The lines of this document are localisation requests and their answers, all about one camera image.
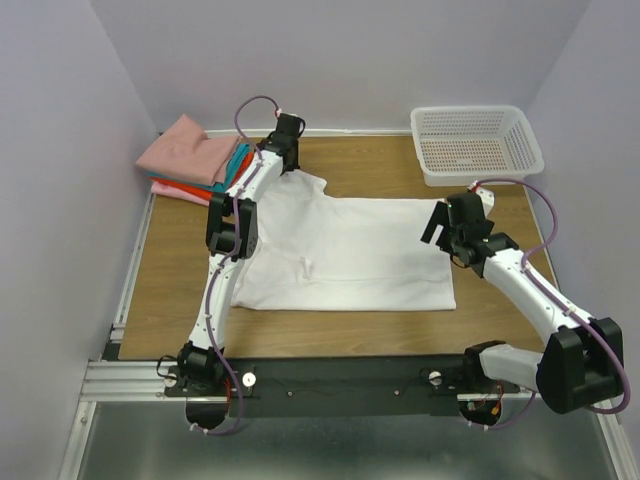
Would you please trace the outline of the white t shirt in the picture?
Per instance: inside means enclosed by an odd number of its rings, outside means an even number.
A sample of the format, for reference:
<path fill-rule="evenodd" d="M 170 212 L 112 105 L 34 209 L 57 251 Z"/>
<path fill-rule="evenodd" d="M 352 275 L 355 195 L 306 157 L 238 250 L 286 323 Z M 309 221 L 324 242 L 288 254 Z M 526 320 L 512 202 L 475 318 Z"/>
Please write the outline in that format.
<path fill-rule="evenodd" d="M 235 306 L 293 311 L 448 311 L 448 255 L 422 242 L 433 199 L 335 198 L 322 178 L 278 178 L 257 205 L 258 244 Z"/>

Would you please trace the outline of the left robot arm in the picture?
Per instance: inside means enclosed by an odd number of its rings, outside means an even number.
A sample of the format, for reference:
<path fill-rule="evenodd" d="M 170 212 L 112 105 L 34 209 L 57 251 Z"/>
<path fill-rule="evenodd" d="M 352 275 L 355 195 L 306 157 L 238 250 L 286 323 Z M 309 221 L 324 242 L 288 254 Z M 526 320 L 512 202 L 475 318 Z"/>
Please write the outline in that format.
<path fill-rule="evenodd" d="M 210 256 L 200 310 L 177 356 L 176 386 L 183 392 L 214 393 L 232 377 L 224 358 L 226 323 L 236 282 L 258 244 L 257 206 L 271 184 L 299 168 L 298 143 L 306 122 L 276 113 L 275 130 L 254 147 L 240 179 L 209 202 L 205 243 Z"/>

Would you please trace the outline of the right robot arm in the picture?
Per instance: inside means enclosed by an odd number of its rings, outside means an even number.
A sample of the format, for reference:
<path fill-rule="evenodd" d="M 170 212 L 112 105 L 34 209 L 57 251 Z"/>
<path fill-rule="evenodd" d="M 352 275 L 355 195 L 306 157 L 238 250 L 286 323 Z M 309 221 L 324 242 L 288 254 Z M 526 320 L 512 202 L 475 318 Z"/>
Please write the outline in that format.
<path fill-rule="evenodd" d="M 600 402 L 614 398 L 625 409 L 630 385 L 621 328 L 568 300 L 510 236 L 494 231 L 487 217 L 492 205 L 492 193 L 480 187 L 451 195 L 437 202 L 421 240 L 500 290 L 533 326 L 544 350 L 503 341 L 470 347 L 459 370 L 462 384 L 480 392 L 506 381 L 539 394 L 559 414 L 581 408 L 603 413 Z"/>

